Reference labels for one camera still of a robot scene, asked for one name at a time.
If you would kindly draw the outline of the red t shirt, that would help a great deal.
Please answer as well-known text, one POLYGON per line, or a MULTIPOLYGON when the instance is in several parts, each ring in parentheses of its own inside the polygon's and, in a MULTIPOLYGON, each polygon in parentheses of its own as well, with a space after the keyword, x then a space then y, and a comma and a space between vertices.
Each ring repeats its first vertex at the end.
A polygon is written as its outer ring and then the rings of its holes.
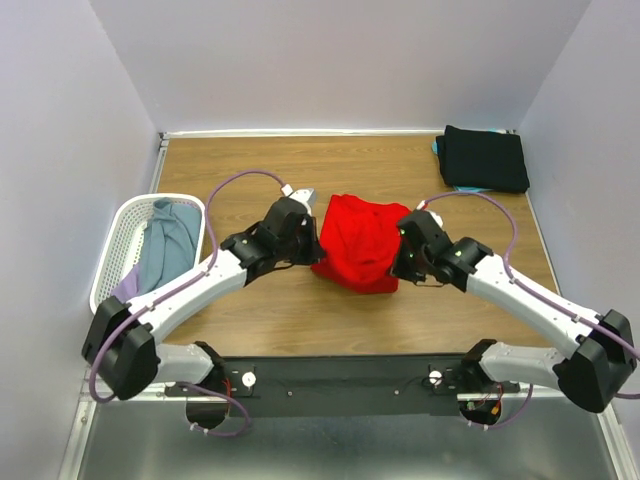
POLYGON ((390 275, 401 243, 396 224, 409 213, 398 203, 379 204, 350 194, 333 195, 320 235, 326 257, 311 270, 358 294, 396 292, 399 280, 390 275))

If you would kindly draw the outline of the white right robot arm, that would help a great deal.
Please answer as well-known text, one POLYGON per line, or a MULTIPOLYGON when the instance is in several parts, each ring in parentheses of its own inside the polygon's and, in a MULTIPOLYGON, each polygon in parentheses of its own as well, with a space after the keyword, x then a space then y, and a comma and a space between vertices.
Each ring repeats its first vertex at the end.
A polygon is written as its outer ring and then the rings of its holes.
POLYGON ((414 210, 397 224, 399 250, 392 276, 414 284, 432 277, 484 299, 526 323, 549 347, 479 341, 457 374, 468 390, 494 383, 527 383, 555 389, 576 406, 601 413, 636 368, 629 320, 577 305, 507 267, 504 257, 463 237, 453 242, 437 215, 414 210))

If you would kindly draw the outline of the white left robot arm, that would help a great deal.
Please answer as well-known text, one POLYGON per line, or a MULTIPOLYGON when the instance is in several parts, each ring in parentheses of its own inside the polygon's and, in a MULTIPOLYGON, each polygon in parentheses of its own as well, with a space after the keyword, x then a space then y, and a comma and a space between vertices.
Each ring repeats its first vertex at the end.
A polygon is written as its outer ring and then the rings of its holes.
POLYGON ((201 395, 222 380, 219 362, 206 345, 165 344, 183 322, 256 279, 280 262, 310 266, 325 255, 312 207, 316 193, 299 189, 279 198, 265 218, 233 234, 202 263, 148 294, 121 302, 103 300, 81 353, 91 379, 101 379, 115 398, 128 400, 158 382, 188 382, 201 395))

